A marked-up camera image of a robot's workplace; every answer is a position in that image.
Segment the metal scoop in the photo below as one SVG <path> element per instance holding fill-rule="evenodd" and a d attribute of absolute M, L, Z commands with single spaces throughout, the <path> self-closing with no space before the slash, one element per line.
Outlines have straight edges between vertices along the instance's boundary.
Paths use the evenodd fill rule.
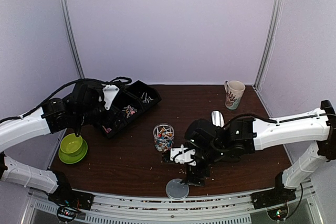
<path fill-rule="evenodd" d="M 211 112 L 211 121 L 215 126 L 223 127 L 225 126 L 225 121 L 222 113 L 218 110 Z"/>

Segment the black three-compartment candy tray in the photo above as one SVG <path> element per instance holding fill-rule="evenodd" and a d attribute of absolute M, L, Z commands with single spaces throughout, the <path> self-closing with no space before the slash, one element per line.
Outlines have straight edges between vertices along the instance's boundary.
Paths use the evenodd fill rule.
<path fill-rule="evenodd" d="M 159 92 L 138 80 L 118 92 L 97 127 L 106 138 L 113 138 L 161 101 Z"/>

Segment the clear plastic jar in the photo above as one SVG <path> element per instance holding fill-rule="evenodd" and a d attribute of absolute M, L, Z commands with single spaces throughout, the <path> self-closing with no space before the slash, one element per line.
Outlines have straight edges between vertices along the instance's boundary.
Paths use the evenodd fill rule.
<path fill-rule="evenodd" d="M 170 150 L 174 143 L 173 126 L 167 123 L 160 123 L 153 129 L 154 147 L 159 152 Z"/>

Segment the round metal jar lid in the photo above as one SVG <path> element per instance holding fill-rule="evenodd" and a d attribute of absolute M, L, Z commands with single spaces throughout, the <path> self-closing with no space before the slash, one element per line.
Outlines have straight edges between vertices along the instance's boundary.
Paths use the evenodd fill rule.
<path fill-rule="evenodd" d="M 175 178 L 166 184 L 165 192 L 167 196 L 174 200 L 182 200 L 189 195 L 189 185 L 184 183 L 182 179 Z"/>

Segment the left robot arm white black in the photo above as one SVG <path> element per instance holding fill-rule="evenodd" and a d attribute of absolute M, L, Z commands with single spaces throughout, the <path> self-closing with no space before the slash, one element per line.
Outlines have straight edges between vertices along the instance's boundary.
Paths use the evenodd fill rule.
<path fill-rule="evenodd" d="M 55 194 L 64 205 L 71 205 L 75 192 L 62 175 L 20 163 L 4 152 L 31 138 L 72 129 L 80 135 L 85 125 L 102 121 L 122 88 L 131 83 L 127 78 L 110 82 L 96 79 L 72 81 L 72 93 L 63 99 L 51 94 L 41 104 L 20 115 L 1 120 L 1 181 L 32 187 Z"/>

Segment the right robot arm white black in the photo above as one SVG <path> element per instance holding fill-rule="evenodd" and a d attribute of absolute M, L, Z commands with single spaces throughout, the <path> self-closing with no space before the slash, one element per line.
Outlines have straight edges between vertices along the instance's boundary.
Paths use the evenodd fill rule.
<path fill-rule="evenodd" d="M 296 189 L 322 163 L 335 159 L 335 109 L 324 100 L 312 111 L 281 118 L 245 113 L 223 126 L 199 119 L 188 127 L 184 138 L 182 162 L 200 170 L 273 146 L 310 141 L 309 148 L 280 173 L 280 184 L 269 192 L 271 202 L 279 204 L 289 196 L 290 189 Z"/>

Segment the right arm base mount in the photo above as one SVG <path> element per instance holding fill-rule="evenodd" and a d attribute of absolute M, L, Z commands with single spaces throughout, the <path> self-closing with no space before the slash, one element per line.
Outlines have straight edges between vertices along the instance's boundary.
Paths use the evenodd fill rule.
<path fill-rule="evenodd" d="M 276 181 L 275 187 L 272 189 L 251 194 L 251 202 L 253 203 L 254 209 L 281 205 L 295 199 L 296 189 L 285 188 L 281 181 Z"/>

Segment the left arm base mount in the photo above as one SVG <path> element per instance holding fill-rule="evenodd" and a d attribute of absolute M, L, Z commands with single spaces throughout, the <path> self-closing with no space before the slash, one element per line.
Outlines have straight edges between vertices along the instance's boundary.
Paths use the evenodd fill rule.
<path fill-rule="evenodd" d="M 90 210 L 94 195 L 73 190 L 67 183 L 61 183 L 53 193 L 47 193 L 48 199 L 57 205 L 71 207 L 76 210 Z"/>

